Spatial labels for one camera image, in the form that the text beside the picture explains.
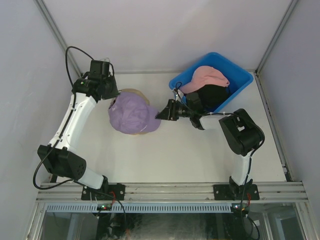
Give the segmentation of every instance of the black cable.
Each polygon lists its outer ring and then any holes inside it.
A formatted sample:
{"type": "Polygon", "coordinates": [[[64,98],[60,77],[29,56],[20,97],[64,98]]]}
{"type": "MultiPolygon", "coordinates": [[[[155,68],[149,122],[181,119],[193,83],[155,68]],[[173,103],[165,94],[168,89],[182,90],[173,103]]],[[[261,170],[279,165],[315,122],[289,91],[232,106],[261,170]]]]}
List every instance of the black cable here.
{"type": "Polygon", "coordinates": [[[233,115],[233,113],[223,113],[223,112],[211,112],[211,113],[198,113],[194,110],[192,110],[190,107],[188,107],[187,104],[185,104],[185,102],[182,100],[181,96],[179,95],[178,93],[178,90],[181,88],[182,86],[182,82],[178,81],[176,84],[175,84],[175,91],[176,91],[176,94],[178,95],[178,98],[180,99],[180,102],[187,108],[189,109],[189,111],[193,112],[193,114],[195,115],[199,115],[199,116],[210,116],[210,115],[233,115]]]}
{"type": "Polygon", "coordinates": [[[252,240],[259,240],[260,239],[260,231],[259,231],[259,228],[258,228],[258,226],[257,226],[257,224],[251,219],[251,217],[249,217],[249,216],[247,216],[246,217],[253,225],[254,225],[254,227],[255,227],[255,229],[256,229],[256,232],[257,232],[257,234],[258,234],[258,237],[257,238],[252,238],[252,232],[251,232],[251,234],[250,234],[250,238],[252,239],[252,240]]]}
{"type": "MultiPolygon", "coordinates": [[[[181,86],[182,86],[182,82],[178,81],[178,82],[175,84],[175,89],[174,89],[174,90],[176,91],[176,94],[178,95],[178,97],[179,97],[179,99],[180,99],[180,102],[181,102],[185,107],[187,107],[191,112],[193,112],[194,114],[199,115],[199,116],[233,115],[233,116],[236,116],[236,117],[238,117],[238,118],[240,118],[240,119],[243,119],[243,117],[241,117],[240,115],[238,115],[238,114],[236,114],[236,113],[210,112],[210,113],[201,114],[201,113],[195,112],[195,111],[192,110],[190,107],[188,107],[187,104],[185,104],[184,101],[182,100],[182,98],[180,97],[178,90],[179,90],[179,88],[181,88],[181,86]]],[[[245,180],[244,180],[244,185],[243,185],[243,192],[242,192],[242,197],[241,197],[241,202],[240,202],[240,216],[241,216],[242,226],[243,226],[245,232],[246,232],[246,228],[245,228],[245,223],[244,223],[243,214],[242,214],[242,212],[243,212],[243,210],[242,210],[242,209],[243,209],[243,208],[242,208],[242,205],[243,205],[243,201],[244,201],[244,197],[245,197],[245,192],[246,192],[246,184],[247,184],[248,177],[249,177],[249,174],[250,174],[250,171],[251,171],[252,156],[254,155],[254,153],[255,153],[255,152],[264,144],[264,142],[265,142],[265,134],[264,134],[264,132],[262,131],[262,129],[261,129],[258,125],[256,125],[253,121],[250,121],[250,123],[251,123],[252,125],[254,125],[257,129],[260,130],[260,132],[262,133],[262,140],[261,140],[261,142],[259,143],[259,145],[258,145],[255,149],[253,149],[253,151],[251,152],[251,154],[250,154],[250,156],[249,156],[248,172],[247,172],[247,174],[246,174],[246,177],[245,177],[245,180]]],[[[258,227],[257,227],[257,225],[252,221],[251,218],[249,218],[249,220],[254,224],[254,226],[256,227],[256,229],[257,229],[257,231],[258,231],[258,238],[255,239],[255,240],[259,240],[259,239],[260,239],[260,232],[259,232],[259,230],[258,230],[258,227]]]]}
{"type": "MultiPolygon", "coordinates": [[[[69,78],[69,81],[70,81],[70,84],[71,86],[73,87],[74,84],[72,82],[72,79],[71,79],[71,76],[70,76],[70,72],[69,72],[69,66],[68,66],[68,51],[69,49],[77,49],[79,50],[80,52],[84,53],[85,55],[87,55],[89,58],[91,58],[92,60],[93,57],[90,56],[88,53],[86,53],[85,51],[81,50],[80,48],[76,47],[76,46],[68,46],[65,50],[65,68],[66,68],[66,73],[68,75],[68,78],[69,78]]],[[[33,185],[36,189],[39,189],[39,190],[49,190],[49,189],[53,189],[55,187],[58,187],[64,183],[67,183],[67,182],[71,182],[73,181],[73,179],[68,179],[68,180],[65,180],[65,181],[62,181],[62,182],[59,182],[58,184],[56,185],[53,185],[53,186],[48,186],[48,187],[40,187],[37,185],[36,183],[36,177],[37,177],[37,173],[41,167],[41,165],[44,163],[44,161],[47,159],[47,157],[50,155],[50,153],[55,149],[55,147],[58,145],[60,139],[62,138],[62,136],[64,135],[64,132],[66,130],[66,127],[71,119],[71,116],[73,114],[73,112],[75,111],[75,106],[76,106],[76,100],[77,100],[77,95],[74,93],[73,94],[73,103],[72,103],[72,109],[69,113],[69,116],[67,118],[67,120],[65,121],[65,124],[63,125],[63,128],[59,134],[59,137],[58,137],[58,140],[55,142],[55,144],[53,145],[53,147],[49,150],[49,152],[45,155],[45,157],[40,161],[40,163],[38,164],[38,166],[36,167],[35,171],[34,171],[34,174],[33,174],[33,185]]]]}
{"type": "Polygon", "coordinates": [[[89,58],[91,58],[92,60],[94,60],[94,58],[92,56],[90,56],[88,53],[86,53],[85,51],[83,51],[82,49],[76,47],[76,46],[68,46],[65,50],[65,54],[64,54],[64,57],[65,57],[65,69],[66,69],[66,73],[68,74],[68,78],[69,78],[69,81],[70,81],[70,84],[72,87],[74,87],[74,84],[72,82],[72,79],[71,79],[71,76],[70,76],[70,72],[69,72],[69,66],[68,66],[68,51],[69,49],[77,49],[79,50],[80,52],[84,53],[85,55],[87,55],[89,58]]]}
{"type": "Polygon", "coordinates": [[[110,198],[116,200],[116,201],[120,204],[120,206],[121,206],[121,208],[122,208],[122,211],[123,211],[125,229],[127,229],[127,228],[128,228],[128,225],[127,225],[127,214],[126,214],[125,207],[122,205],[122,203],[121,203],[116,197],[114,197],[114,196],[112,196],[112,195],[110,195],[110,194],[107,194],[107,193],[104,193],[104,192],[100,192],[100,191],[98,191],[98,190],[96,190],[96,189],[92,189],[92,188],[90,189],[90,191],[95,192],[95,193],[97,193],[97,194],[101,194],[101,195],[105,195],[105,196],[107,196],[107,197],[110,197],[110,198]]]}
{"type": "Polygon", "coordinates": [[[53,145],[53,147],[49,150],[49,152],[44,156],[44,158],[40,161],[40,163],[38,164],[38,166],[36,167],[35,171],[34,171],[34,174],[33,174],[33,186],[36,188],[36,189],[39,189],[39,190],[49,190],[49,189],[53,189],[55,187],[58,187],[64,183],[67,183],[67,182],[71,182],[73,181],[73,179],[68,179],[68,180],[65,180],[65,181],[62,181],[62,182],[59,182],[58,184],[56,185],[53,185],[53,186],[48,186],[48,187],[41,187],[41,186],[38,186],[37,183],[36,183],[36,177],[37,177],[37,173],[41,167],[41,165],[44,163],[44,161],[47,159],[47,157],[50,155],[50,153],[55,149],[55,147],[58,145],[58,143],[60,142],[60,139],[62,138],[62,136],[64,135],[64,131],[71,119],[71,116],[74,112],[74,109],[75,109],[75,106],[76,106],[76,94],[73,94],[73,104],[72,104],[72,109],[69,113],[69,116],[68,118],[66,119],[65,121],[65,124],[63,125],[63,128],[59,134],[59,137],[58,137],[58,140],[55,142],[55,144],[53,145]]]}

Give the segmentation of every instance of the baseball cap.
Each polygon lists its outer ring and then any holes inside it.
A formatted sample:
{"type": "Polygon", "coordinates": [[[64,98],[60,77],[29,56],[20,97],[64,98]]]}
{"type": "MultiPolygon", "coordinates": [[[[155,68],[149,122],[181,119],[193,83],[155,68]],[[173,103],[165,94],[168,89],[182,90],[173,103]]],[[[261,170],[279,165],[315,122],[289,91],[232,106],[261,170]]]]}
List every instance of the baseball cap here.
{"type": "Polygon", "coordinates": [[[219,70],[212,66],[200,66],[194,71],[191,81],[182,86],[180,90],[184,94],[189,94],[205,85],[217,85],[226,88],[229,84],[228,79],[219,70]]]}
{"type": "Polygon", "coordinates": [[[121,133],[132,135],[157,130],[161,123],[160,119],[155,119],[158,110],[147,104],[148,99],[140,91],[127,90],[121,91],[108,110],[112,127],[121,133]]]}
{"type": "Polygon", "coordinates": [[[228,99],[230,93],[227,89],[227,87],[207,84],[196,92],[198,93],[202,106],[206,109],[212,109],[228,99]]]}

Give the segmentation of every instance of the blue tray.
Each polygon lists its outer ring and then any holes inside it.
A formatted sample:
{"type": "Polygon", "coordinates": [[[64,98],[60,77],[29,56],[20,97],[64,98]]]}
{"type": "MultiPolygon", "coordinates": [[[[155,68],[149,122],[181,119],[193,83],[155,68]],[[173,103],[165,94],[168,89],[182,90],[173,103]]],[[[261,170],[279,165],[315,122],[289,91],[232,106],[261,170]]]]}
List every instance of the blue tray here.
{"type": "Polygon", "coordinates": [[[217,52],[210,52],[197,63],[172,79],[169,82],[169,88],[174,89],[177,82],[181,82],[182,86],[189,83],[195,70],[200,66],[210,66],[219,70],[230,82],[229,89],[231,95],[222,104],[210,109],[210,111],[214,113],[221,111],[221,109],[223,109],[232,99],[245,89],[246,86],[252,83],[254,79],[249,72],[226,59],[224,56],[217,52]]]}

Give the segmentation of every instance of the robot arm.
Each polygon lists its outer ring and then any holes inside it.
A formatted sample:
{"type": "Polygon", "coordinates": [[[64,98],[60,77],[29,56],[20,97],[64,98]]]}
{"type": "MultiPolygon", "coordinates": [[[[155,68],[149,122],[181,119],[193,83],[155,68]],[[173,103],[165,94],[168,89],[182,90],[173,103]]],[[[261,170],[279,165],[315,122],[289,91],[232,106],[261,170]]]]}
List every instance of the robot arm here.
{"type": "MultiPolygon", "coordinates": [[[[186,103],[183,103],[179,90],[173,91],[176,95],[175,99],[169,99],[167,106],[156,118],[169,121],[177,121],[179,117],[189,118],[192,125],[199,130],[210,130],[217,127],[215,124],[217,114],[209,114],[204,110],[196,92],[188,93],[185,97],[186,103]]],[[[246,110],[241,108],[234,113],[227,114],[228,116],[221,118],[219,123],[229,147],[237,155],[232,175],[229,178],[232,195],[237,197],[242,192],[244,185],[252,184],[251,157],[263,144],[265,135],[246,110]]]]}
{"type": "Polygon", "coordinates": [[[70,104],[56,134],[47,146],[40,145],[37,151],[42,160],[48,154],[43,164],[49,173],[102,191],[108,188],[108,179],[89,169],[76,149],[87,118],[98,101],[119,94],[114,70],[110,71],[110,67],[109,62],[91,61],[90,71],[73,85],[70,104]]]}

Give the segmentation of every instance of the glass panel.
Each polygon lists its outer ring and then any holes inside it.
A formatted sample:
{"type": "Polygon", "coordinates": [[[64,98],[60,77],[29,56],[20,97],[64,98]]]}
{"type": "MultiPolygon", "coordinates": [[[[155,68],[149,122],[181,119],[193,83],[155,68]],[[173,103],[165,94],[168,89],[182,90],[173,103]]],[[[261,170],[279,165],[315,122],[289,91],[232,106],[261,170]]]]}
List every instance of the glass panel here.
{"type": "MultiPolygon", "coordinates": [[[[245,207],[257,225],[260,240],[303,240],[291,204],[245,207]]],[[[64,213],[47,212],[41,240],[243,240],[258,238],[256,227],[233,213],[64,213]]]]}
{"type": "Polygon", "coordinates": [[[41,240],[95,240],[98,219],[92,213],[46,212],[41,240]]]}

